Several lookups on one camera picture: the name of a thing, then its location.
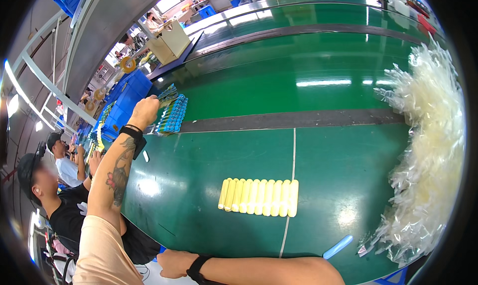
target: clear plastic bag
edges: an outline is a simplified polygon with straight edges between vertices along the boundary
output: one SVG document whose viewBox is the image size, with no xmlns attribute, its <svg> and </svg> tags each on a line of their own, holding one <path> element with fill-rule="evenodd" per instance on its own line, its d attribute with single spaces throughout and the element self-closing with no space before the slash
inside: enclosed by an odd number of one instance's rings
<svg viewBox="0 0 478 285">
<path fill-rule="evenodd" d="M 437 245 L 455 203 L 465 148 L 463 94 L 449 52 L 430 36 L 430 48 L 412 48 L 409 65 L 412 74 L 396 64 L 385 70 L 392 90 L 374 89 L 405 116 L 410 145 L 390 174 L 392 207 L 358 251 L 360 257 L 375 247 L 376 254 L 388 251 L 399 267 Z"/>
</svg>

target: smartwatch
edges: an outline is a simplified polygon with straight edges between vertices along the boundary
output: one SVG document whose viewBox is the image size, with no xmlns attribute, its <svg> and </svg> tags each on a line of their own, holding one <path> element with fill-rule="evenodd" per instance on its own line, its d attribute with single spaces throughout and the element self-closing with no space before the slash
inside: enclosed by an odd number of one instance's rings
<svg viewBox="0 0 478 285">
<path fill-rule="evenodd" d="M 126 124 L 125 126 L 121 127 L 119 133 L 126 133 L 134 139 L 136 149 L 134 150 L 133 160 L 136 160 L 138 155 L 140 155 L 141 151 L 146 146 L 146 139 L 143 138 L 143 132 L 141 131 L 141 129 L 134 125 Z"/>
<path fill-rule="evenodd" d="M 191 267 L 186 271 L 187 275 L 193 279 L 196 283 L 200 285 L 215 285 L 215 284 L 222 284 L 214 281 L 209 281 L 204 278 L 202 274 L 199 273 L 201 270 L 201 267 L 203 264 L 213 258 L 214 256 L 212 255 L 207 255 L 207 254 L 199 254 L 199 257 L 194 260 L 193 264 L 191 264 Z"/>
</svg>

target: gray strip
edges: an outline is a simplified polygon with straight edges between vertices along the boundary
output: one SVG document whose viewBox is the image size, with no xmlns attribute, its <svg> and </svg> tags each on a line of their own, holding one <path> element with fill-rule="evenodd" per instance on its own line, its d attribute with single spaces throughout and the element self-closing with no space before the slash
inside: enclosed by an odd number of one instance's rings
<svg viewBox="0 0 478 285">
<path fill-rule="evenodd" d="M 207 54 L 234 46 L 234 45 L 263 40 L 263 39 L 272 38 L 272 37 L 307 34 L 307 33 L 321 33 L 321 32 L 345 32 L 345 33 L 372 34 L 372 35 L 378 35 L 378 36 L 393 37 L 400 40 L 409 41 L 415 44 L 421 44 L 423 42 L 417 37 L 413 37 L 399 31 L 393 31 L 393 30 L 388 30 L 388 29 L 373 27 L 368 25 L 344 24 L 344 23 L 307 24 L 307 25 L 300 25 L 300 26 L 270 29 L 266 31 L 258 31 L 255 33 L 241 36 L 241 37 L 236 37 L 230 40 L 225 40 L 223 42 L 210 45 L 208 47 L 205 47 L 203 49 L 200 49 L 191 53 L 187 57 L 186 62 L 199 58 L 203 55 L 207 55 Z"/>
<path fill-rule="evenodd" d="M 294 127 L 346 126 L 403 123 L 392 109 L 339 109 L 274 113 L 183 122 L 181 133 L 285 129 Z"/>
</svg>

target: black cap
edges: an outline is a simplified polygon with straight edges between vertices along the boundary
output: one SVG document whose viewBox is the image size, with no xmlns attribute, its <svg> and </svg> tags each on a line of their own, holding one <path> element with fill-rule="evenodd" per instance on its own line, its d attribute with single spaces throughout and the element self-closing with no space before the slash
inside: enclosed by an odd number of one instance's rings
<svg viewBox="0 0 478 285">
<path fill-rule="evenodd" d="M 18 163 L 17 175 L 21 190 L 27 195 L 30 201 L 41 205 L 40 200 L 32 193 L 33 171 L 38 168 L 41 157 L 34 153 L 25 154 Z"/>
<path fill-rule="evenodd" d="M 46 139 L 46 147 L 48 147 L 48 150 L 51 151 L 57 140 L 61 140 L 61 135 L 63 133 L 64 130 L 59 133 L 50 133 L 50 135 L 48 135 L 48 138 Z"/>
</svg>

